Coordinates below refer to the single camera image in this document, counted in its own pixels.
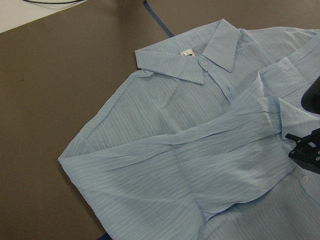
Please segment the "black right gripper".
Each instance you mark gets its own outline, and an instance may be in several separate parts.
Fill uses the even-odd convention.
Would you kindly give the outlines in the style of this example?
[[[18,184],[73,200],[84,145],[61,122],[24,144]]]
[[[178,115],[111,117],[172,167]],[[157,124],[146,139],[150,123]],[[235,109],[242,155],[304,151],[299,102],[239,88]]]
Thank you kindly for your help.
[[[287,133],[285,138],[295,142],[295,147],[289,152],[288,157],[301,168],[313,173],[319,173],[320,129],[315,129],[311,134],[304,137]]]

